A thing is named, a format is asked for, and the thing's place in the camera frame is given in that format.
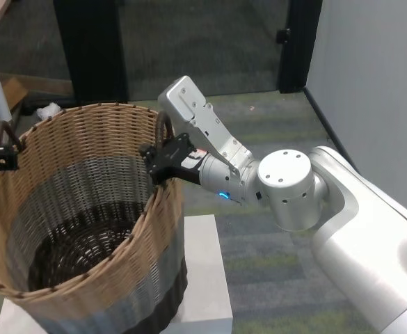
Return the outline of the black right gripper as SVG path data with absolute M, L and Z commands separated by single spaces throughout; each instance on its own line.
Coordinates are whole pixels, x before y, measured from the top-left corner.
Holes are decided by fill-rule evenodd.
M 207 151 L 196 148 L 187 133 L 176 136 L 161 149 L 142 143 L 138 153 L 147 164 L 153 185 L 159 186 L 172 178 L 200 185 L 200 167 Z

